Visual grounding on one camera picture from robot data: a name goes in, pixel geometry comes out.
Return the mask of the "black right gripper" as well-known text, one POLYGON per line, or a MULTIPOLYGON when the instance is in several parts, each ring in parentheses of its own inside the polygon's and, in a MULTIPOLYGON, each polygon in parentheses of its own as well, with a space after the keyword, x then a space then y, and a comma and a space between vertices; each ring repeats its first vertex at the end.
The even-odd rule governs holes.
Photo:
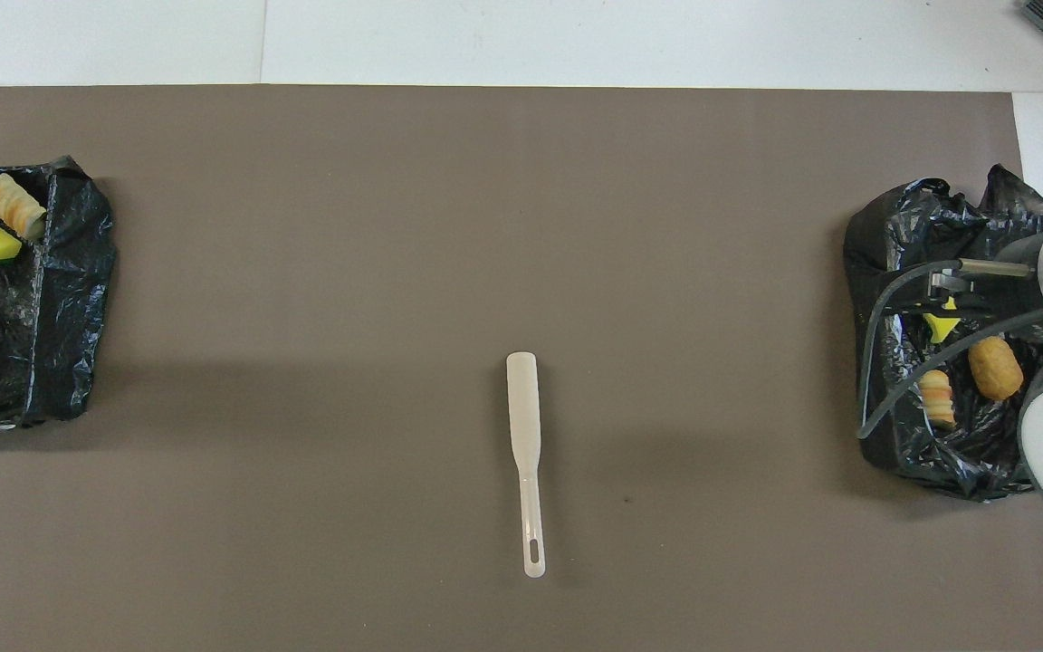
MULTIPOLYGON (((1043 247, 1043 232, 1017 241, 1011 241, 996 255, 997 263, 1006 264, 1019 274, 1025 268, 1025 275, 1038 272, 1038 260, 1043 247)), ((935 271, 926 277, 924 290, 924 312, 930 314, 955 314, 960 310, 961 298, 974 292, 974 281, 957 271, 935 271)))

